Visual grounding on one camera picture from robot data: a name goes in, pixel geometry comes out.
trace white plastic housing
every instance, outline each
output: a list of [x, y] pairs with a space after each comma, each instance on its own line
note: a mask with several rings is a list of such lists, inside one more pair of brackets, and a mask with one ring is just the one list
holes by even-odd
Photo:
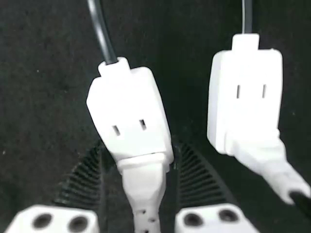
[[[225, 221], [221, 211], [232, 211], [237, 220]], [[192, 226], [185, 219], [188, 214], [197, 215], [202, 224]], [[175, 233], [259, 233], [244, 216], [240, 208], [232, 204], [219, 204], [182, 209], [175, 218]]]
[[164, 153], [173, 161], [171, 134], [150, 69], [130, 69], [126, 58], [98, 67], [86, 100], [95, 127], [117, 161]]
[[282, 96], [282, 55], [259, 50], [258, 34], [237, 34], [232, 50], [213, 58], [209, 83], [207, 137], [222, 154], [226, 134], [277, 129]]
[[[46, 225], [45, 218], [36, 225], [36, 219], [46, 214], [51, 215], [49, 224]], [[71, 221], [75, 221], [77, 217], [84, 217], [87, 220], [86, 226], [83, 227], [83, 222], [79, 220], [72, 225], [73, 228], [70, 228]], [[78, 232], [79, 229], [82, 230], [79, 232], [83, 233], [100, 232], [97, 216], [93, 211], [34, 205], [19, 212], [4, 233], [72, 233]]]
[[258, 50], [258, 34], [237, 34], [232, 50], [213, 58], [207, 137], [222, 154], [261, 175], [279, 197], [293, 204], [291, 191], [311, 197], [311, 188], [286, 160], [279, 138], [282, 55]]

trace power cord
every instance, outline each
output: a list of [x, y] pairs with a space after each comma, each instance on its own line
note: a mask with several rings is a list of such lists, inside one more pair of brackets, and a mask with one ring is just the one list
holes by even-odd
[[303, 193], [293, 191], [290, 193], [290, 197], [295, 203], [295, 206], [309, 219], [311, 220], [311, 199], [306, 197]]
[[100, 0], [87, 0], [93, 26], [106, 64], [117, 63], [118, 59], [111, 44]]
[[253, 0], [242, 0], [242, 34], [252, 33]]

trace black background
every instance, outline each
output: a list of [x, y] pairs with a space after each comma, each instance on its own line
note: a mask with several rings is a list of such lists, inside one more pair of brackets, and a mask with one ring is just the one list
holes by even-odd
[[[206, 140], [212, 57], [230, 49], [232, 36], [240, 33], [241, 1], [103, 5], [117, 55], [131, 67], [153, 71], [172, 134], [195, 142], [253, 224], [262, 233], [310, 232], [308, 221], [262, 178], [218, 155]], [[311, 1], [254, 0], [253, 28], [260, 48], [283, 55], [281, 138], [289, 161], [311, 183]], [[98, 139], [86, 97], [102, 60], [86, 0], [0, 1], [0, 230], [16, 211], [48, 202]], [[120, 221], [131, 218], [113, 214], [114, 232], [128, 232]]]

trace white extension cord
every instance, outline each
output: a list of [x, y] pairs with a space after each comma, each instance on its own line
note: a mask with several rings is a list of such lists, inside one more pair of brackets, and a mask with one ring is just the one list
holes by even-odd
[[207, 138], [222, 154], [261, 175], [279, 197], [290, 192], [311, 196], [310, 186], [286, 159], [279, 138], [282, 55], [259, 50], [259, 35], [237, 34], [232, 50], [213, 58], [209, 84]]
[[173, 161], [171, 134], [150, 69], [130, 69], [126, 58], [98, 67], [87, 107], [122, 175], [135, 232], [159, 233], [158, 210]]

